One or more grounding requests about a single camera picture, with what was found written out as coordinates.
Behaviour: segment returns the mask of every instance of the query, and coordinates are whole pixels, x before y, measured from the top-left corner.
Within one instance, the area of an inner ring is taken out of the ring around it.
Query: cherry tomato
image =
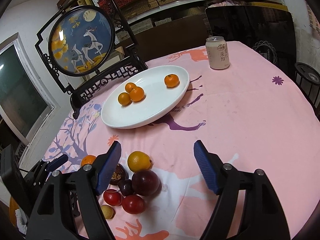
[[[119,206],[122,202],[122,195],[117,192],[115,189],[107,189],[103,193],[104,201],[110,206]]]
[[[123,199],[122,207],[127,213],[137,215],[145,210],[146,203],[141,197],[137,195],[130,195]]]

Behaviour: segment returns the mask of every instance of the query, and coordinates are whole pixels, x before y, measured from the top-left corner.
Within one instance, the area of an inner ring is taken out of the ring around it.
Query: deer embroidery
[[[138,219],[136,219],[136,223],[138,226],[134,226],[128,222],[126,224],[133,229],[137,230],[137,233],[135,233],[133,230],[131,230],[132,235],[129,233],[129,229],[127,227],[124,228],[116,228],[118,231],[121,231],[126,234],[126,238],[121,238],[119,236],[115,236],[116,240],[164,240],[169,236],[169,232],[162,230],[160,232],[154,233],[154,234],[146,234],[145,236],[140,236],[141,230],[142,230],[142,225],[139,222]]]
[[[81,53],[81,51],[79,51],[77,48],[76,48],[76,44],[73,46],[72,48],[72,59],[71,59],[71,63],[73,64],[73,66],[75,67],[75,70],[76,72],[80,73],[80,71],[76,68],[76,63],[78,61],[81,61],[82,64],[84,65],[84,67],[88,68],[86,63],[84,62],[83,60],[83,55]]]
[[[91,64],[94,64],[94,61],[89,58],[88,50],[96,49],[97,52],[99,52],[100,56],[102,57],[101,50],[103,45],[100,42],[97,42],[97,38],[91,33],[91,32],[94,32],[96,29],[97,27],[95,27],[94,29],[89,27],[89,30],[87,30],[87,32],[83,35],[84,37],[89,36],[91,38],[91,42],[86,43],[82,46],[82,51],[84,53],[84,56]]]
[[[194,62],[198,62],[200,60],[208,60],[208,56],[204,54],[205,51],[206,51],[206,48],[185,50],[182,52],[174,53],[171,56],[169,56],[167,59],[170,59],[169,62],[173,62],[176,59],[180,58],[180,56],[182,56],[184,54],[190,54],[191,59]]]

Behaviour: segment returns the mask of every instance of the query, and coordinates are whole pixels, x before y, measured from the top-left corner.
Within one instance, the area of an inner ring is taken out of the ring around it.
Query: moon
[[[91,22],[96,17],[97,12],[93,10],[87,10],[83,14],[83,18],[86,22]]]

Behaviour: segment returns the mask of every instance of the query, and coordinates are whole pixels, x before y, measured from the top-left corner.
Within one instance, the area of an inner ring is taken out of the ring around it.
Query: black chair back
[[[296,38],[290,12],[236,5],[210,7],[205,13],[213,36],[242,42],[294,79]]]
[[[294,66],[296,68],[294,82],[309,101],[316,117],[320,120],[320,75],[314,68],[305,63],[297,62]]]

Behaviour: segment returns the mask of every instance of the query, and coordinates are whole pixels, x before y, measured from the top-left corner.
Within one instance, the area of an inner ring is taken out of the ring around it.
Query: mandarin orange
[[[84,157],[81,161],[80,167],[83,167],[86,164],[92,164],[94,160],[96,159],[96,156],[94,155],[87,155]]]
[[[122,105],[122,106],[127,106],[128,104],[131,103],[131,99],[128,93],[123,92],[118,96],[118,102]]]
[[[170,74],[164,78],[164,83],[167,87],[174,88],[179,84],[179,78],[175,74]]]
[[[125,91],[127,91],[127,93],[130,93],[130,91],[136,87],[137,87],[137,85],[135,83],[129,82],[128,84],[125,85],[124,89],[125,89]]]
[[[144,90],[141,87],[135,87],[130,91],[129,95],[133,102],[139,102],[144,98]]]

